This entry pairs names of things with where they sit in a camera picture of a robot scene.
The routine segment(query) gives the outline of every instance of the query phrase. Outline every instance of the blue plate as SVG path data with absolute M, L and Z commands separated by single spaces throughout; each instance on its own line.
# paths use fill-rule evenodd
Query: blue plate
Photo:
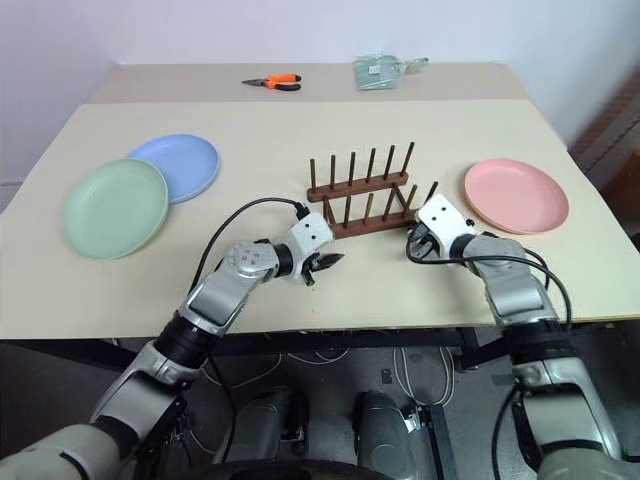
M 129 153 L 154 165 L 169 187 L 169 203 L 180 203 L 204 191 L 218 173 L 218 152 L 204 138 L 177 134 L 154 138 Z

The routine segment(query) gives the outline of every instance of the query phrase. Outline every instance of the green plate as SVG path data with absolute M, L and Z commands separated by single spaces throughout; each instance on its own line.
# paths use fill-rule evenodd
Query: green plate
M 88 258 L 124 257 L 162 226 L 169 205 L 167 184 L 153 165 L 114 160 L 75 186 L 64 209 L 64 237 Z

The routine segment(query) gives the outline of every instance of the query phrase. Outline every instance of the white wall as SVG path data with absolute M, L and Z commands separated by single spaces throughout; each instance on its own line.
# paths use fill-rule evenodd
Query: white wall
M 3 2 L 2 179 L 29 171 L 111 62 L 504 62 L 570 144 L 640 58 L 638 0 Z

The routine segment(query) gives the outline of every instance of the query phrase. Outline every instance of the table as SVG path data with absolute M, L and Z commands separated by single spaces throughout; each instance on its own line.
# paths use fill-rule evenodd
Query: table
M 303 76 L 299 94 L 239 83 L 283 71 Z M 154 336 L 183 300 L 208 237 L 238 206 L 267 195 L 303 199 L 311 157 L 319 182 L 328 180 L 332 153 L 337 178 L 346 179 L 351 151 L 358 156 L 358 176 L 371 147 L 380 149 L 374 172 L 381 172 L 395 144 L 399 170 L 410 141 L 416 142 L 408 169 L 409 185 L 419 185 L 416 204 L 438 180 L 439 191 L 480 229 L 507 237 L 469 211 L 460 195 L 465 171 L 485 158 L 512 157 L 549 173 L 569 198 L 567 222 L 544 235 L 513 237 L 542 254 L 563 280 L 577 321 L 639 316 L 640 256 L 508 70 L 431 65 L 405 80 L 397 91 L 357 92 L 348 65 L 112 72 L 73 114 L 1 217 L 0 337 Z M 157 237 L 133 255 L 105 262 L 71 252 L 60 215 L 73 185 L 146 140 L 177 132 L 200 135 L 218 148 L 221 169 L 212 186 L 173 206 Z M 363 211 L 362 197 L 354 198 L 354 215 Z M 373 215 L 384 200 L 376 195 Z M 340 211 L 340 201 L 333 205 Z M 276 236 L 293 221 L 286 206 L 244 213 L 209 266 L 235 242 Z M 232 332 L 493 324 L 479 279 L 462 268 L 410 264 L 403 247 L 402 230 L 337 241 L 325 250 L 346 256 L 319 272 L 314 287 L 276 280 L 258 288 Z M 551 297 L 563 311 L 555 289 Z

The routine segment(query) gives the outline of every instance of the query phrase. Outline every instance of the pink plate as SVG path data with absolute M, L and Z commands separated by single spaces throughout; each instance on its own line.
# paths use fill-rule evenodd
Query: pink plate
M 543 233 L 569 215 L 567 196 L 542 170 L 510 158 L 476 163 L 464 179 L 471 208 L 488 223 L 511 233 Z

